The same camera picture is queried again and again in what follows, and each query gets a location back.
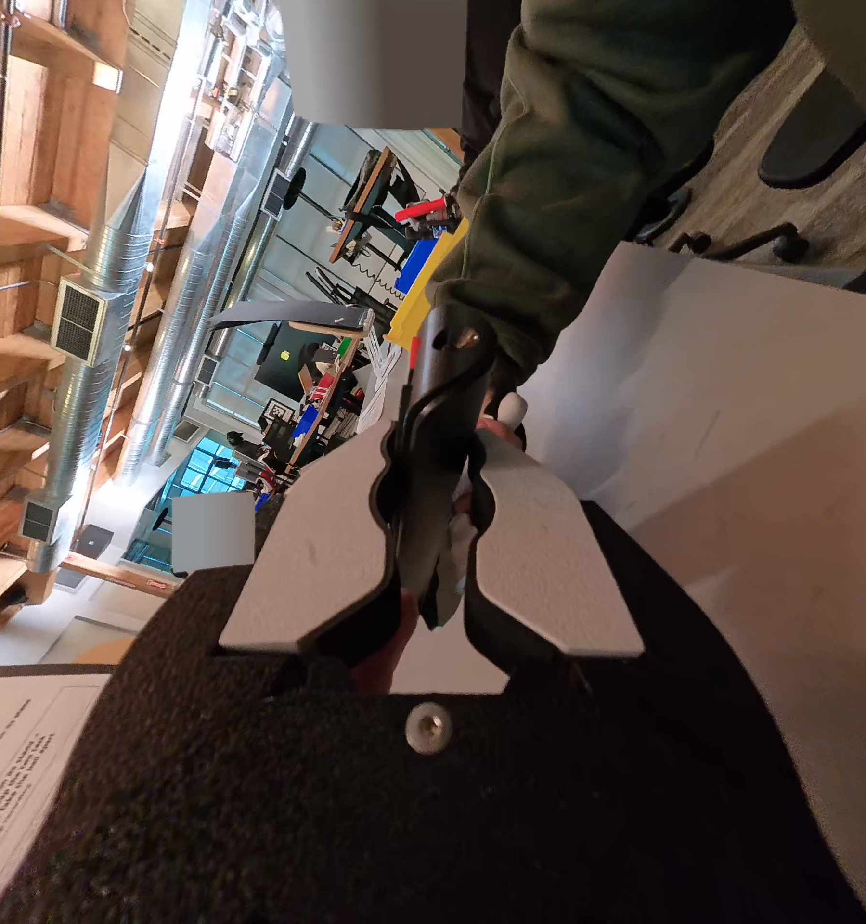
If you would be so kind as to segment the tilted grey board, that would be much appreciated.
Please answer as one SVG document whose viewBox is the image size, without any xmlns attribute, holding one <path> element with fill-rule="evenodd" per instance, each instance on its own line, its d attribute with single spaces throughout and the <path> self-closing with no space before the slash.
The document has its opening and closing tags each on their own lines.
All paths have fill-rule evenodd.
<svg viewBox="0 0 866 924">
<path fill-rule="evenodd" d="M 370 308 L 319 301 L 242 301 L 221 311 L 211 331 L 227 330 L 260 322 L 290 326 L 308 332 L 339 336 L 366 336 L 374 323 Z"/>
</svg>

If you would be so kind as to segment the yellow plastic bin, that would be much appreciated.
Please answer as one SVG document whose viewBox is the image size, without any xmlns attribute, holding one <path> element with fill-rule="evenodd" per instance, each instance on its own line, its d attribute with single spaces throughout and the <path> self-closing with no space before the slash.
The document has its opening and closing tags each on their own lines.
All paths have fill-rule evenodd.
<svg viewBox="0 0 866 924">
<path fill-rule="evenodd" d="M 468 227 L 468 220 L 463 218 L 454 233 L 445 233 L 439 237 L 425 265 L 418 272 L 408 293 L 405 294 L 401 306 L 395 312 L 390 323 L 390 330 L 384 334 L 384 340 L 406 350 L 411 347 L 412 340 L 419 335 L 430 311 L 427 283 L 451 249 L 463 242 Z"/>
</svg>

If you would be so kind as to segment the black remote control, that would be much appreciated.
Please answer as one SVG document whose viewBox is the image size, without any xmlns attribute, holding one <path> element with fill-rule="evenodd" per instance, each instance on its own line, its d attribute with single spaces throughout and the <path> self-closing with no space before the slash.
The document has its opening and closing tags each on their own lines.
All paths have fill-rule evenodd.
<svg viewBox="0 0 866 924">
<path fill-rule="evenodd" d="M 434 629 L 457 607 L 438 604 L 446 582 L 437 569 L 497 342 L 481 311 L 457 304 L 432 309 L 419 338 L 411 393 L 395 436 L 394 527 L 401 585 L 416 596 L 421 617 Z"/>
</svg>

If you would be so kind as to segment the black office chair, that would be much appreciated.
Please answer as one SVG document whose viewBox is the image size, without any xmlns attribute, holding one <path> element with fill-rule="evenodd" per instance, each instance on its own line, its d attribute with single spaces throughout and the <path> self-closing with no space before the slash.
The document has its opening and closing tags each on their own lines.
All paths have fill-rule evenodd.
<svg viewBox="0 0 866 924">
<path fill-rule="evenodd" d="M 800 101 L 774 135 L 758 176 L 775 190 L 808 189 L 828 179 L 864 143 L 866 113 L 848 95 L 842 102 L 819 103 L 816 110 Z M 711 250 L 712 238 L 705 233 L 683 233 L 670 251 L 689 248 L 695 256 L 728 262 L 769 243 L 786 264 L 799 262 L 810 247 L 796 225 L 784 223 L 720 250 Z"/>
</svg>

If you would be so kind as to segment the person's right hand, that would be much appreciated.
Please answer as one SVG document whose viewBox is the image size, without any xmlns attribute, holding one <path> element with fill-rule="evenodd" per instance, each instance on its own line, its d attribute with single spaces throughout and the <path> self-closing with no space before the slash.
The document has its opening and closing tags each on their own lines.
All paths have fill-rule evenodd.
<svg viewBox="0 0 866 924">
<path fill-rule="evenodd" d="M 354 690 L 365 695 L 387 695 L 395 671 L 419 621 L 416 596 L 401 591 L 401 620 L 395 634 L 378 651 L 349 671 Z"/>
</svg>

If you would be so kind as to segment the small blue plastic bin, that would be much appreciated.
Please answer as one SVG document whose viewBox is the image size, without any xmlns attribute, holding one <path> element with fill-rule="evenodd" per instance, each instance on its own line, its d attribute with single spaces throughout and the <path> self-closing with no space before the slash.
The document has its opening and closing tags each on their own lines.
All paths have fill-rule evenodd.
<svg viewBox="0 0 866 924">
<path fill-rule="evenodd" d="M 410 291 L 438 243 L 439 240 L 435 237 L 415 241 L 394 283 L 396 292 L 406 295 Z"/>
</svg>

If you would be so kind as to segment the metal vent grille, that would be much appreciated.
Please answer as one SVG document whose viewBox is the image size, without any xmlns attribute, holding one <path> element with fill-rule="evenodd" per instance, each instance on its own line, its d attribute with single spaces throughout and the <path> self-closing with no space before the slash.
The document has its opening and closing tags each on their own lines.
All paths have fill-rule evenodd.
<svg viewBox="0 0 866 924">
<path fill-rule="evenodd" d="M 78 275 L 61 278 L 57 285 L 50 346 L 92 367 L 100 353 L 110 301 L 106 293 L 82 283 Z"/>
</svg>

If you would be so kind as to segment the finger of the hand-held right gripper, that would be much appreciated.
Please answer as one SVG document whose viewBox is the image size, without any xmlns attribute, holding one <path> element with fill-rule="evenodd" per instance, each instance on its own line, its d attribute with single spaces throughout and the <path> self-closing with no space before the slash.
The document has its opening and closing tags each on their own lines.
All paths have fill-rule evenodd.
<svg viewBox="0 0 866 924">
<path fill-rule="evenodd" d="M 454 505 L 446 531 L 439 544 L 436 565 L 438 580 L 434 603 L 435 615 L 431 629 L 444 627 L 457 613 L 463 600 L 471 544 L 476 528 L 471 517 L 471 505 Z"/>
</svg>

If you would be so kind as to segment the black monitor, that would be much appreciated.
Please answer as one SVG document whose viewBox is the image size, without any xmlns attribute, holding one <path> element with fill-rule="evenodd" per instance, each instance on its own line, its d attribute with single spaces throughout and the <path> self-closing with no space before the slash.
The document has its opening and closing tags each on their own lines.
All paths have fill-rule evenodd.
<svg viewBox="0 0 866 924">
<path fill-rule="evenodd" d="M 270 326 L 258 357 L 260 360 L 254 381 L 297 402 L 303 396 L 300 369 L 313 364 L 321 347 L 336 352 L 337 337 L 333 334 L 303 331 L 288 322 L 275 322 Z"/>
</svg>

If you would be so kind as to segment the printed paper sheet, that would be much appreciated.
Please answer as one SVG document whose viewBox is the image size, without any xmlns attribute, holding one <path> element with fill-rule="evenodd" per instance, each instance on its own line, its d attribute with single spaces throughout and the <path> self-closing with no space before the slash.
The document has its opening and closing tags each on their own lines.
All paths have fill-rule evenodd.
<svg viewBox="0 0 866 924">
<path fill-rule="evenodd" d="M 109 674 L 0 676 L 0 859 L 46 803 Z"/>
</svg>

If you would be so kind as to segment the wooden standing desk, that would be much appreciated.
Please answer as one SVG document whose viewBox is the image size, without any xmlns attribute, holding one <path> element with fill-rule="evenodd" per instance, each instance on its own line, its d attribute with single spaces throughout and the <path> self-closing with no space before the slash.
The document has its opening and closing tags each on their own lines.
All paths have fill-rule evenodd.
<svg viewBox="0 0 866 924">
<path fill-rule="evenodd" d="M 383 260 L 401 268 L 416 242 L 405 233 L 393 214 L 386 211 L 388 197 L 402 208 L 422 199 L 409 171 L 391 148 L 370 149 L 342 207 L 344 222 L 328 258 L 330 263 L 345 260 L 353 264 L 366 235 L 377 230 L 401 250 L 398 263 L 386 256 Z"/>
</svg>

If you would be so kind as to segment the long wooden table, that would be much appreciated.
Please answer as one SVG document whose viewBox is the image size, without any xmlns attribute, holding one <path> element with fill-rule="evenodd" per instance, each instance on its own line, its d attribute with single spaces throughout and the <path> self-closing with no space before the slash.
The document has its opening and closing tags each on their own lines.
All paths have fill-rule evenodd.
<svg viewBox="0 0 866 924">
<path fill-rule="evenodd" d="M 292 434 L 292 453 L 288 462 L 285 463 L 285 475 L 290 476 L 292 472 L 296 470 L 304 448 L 311 441 L 311 437 L 317 433 L 318 427 L 323 421 L 323 417 L 330 406 L 331 400 L 334 398 L 343 376 L 349 370 L 349 366 L 361 342 L 361 337 L 344 338 L 341 346 L 346 347 L 346 349 L 337 353 L 330 371 L 324 373 L 318 385 L 311 389 L 311 400 L 306 405 L 300 422 Z"/>
</svg>

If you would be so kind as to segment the silver ventilation duct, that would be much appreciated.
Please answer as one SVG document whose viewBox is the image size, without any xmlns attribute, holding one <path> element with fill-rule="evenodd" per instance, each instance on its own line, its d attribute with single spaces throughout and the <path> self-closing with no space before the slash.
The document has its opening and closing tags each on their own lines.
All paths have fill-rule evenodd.
<svg viewBox="0 0 866 924">
<path fill-rule="evenodd" d="M 153 350 L 135 401 L 114 480 L 130 487 L 144 463 L 158 466 L 195 381 L 265 180 L 292 115 L 285 30 L 278 2 L 262 2 L 257 30 L 244 40 L 256 69 L 237 79 L 236 103 L 211 116 L 213 150 Z"/>
<path fill-rule="evenodd" d="M 66 361 L 55 399 L 46 480 L 25 501 L 20 532 L 27 566 L 55 570 L 70 550 L 154 233 L 167 169 L 149 163 L 121 197 L 107 175 L 105 214 L 90 231 L 84 269 L 62 280 L 52 345 Z"/>
</svg>

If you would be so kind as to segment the white papers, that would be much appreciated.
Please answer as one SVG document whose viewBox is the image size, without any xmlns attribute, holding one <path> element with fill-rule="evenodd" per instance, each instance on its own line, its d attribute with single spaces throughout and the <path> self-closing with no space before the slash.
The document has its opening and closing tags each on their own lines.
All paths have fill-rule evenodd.
<svg viewBox="0 0 866 924">
<path fill-rule="evenodd" d="M 399 415 L 401 390 L 407 382 L 409 352 L 387 338 L 372 334 L 367 340 L 369 363 L 357 371 L 364 390 L 362 410 L 356 434 L 364 433 L 378 422 L 392 422 Z"/>
</svg>

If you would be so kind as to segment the person's torso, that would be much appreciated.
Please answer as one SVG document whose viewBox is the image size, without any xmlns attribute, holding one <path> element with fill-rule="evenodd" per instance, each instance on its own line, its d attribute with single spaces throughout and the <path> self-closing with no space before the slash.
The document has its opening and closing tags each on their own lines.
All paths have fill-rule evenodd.
<svg viewBox="0 0 866 924">
<path fill-rule="evenodd" d="M 866 110 L 866 1 L 794 1 L 827 68 Z"/>
</svg>

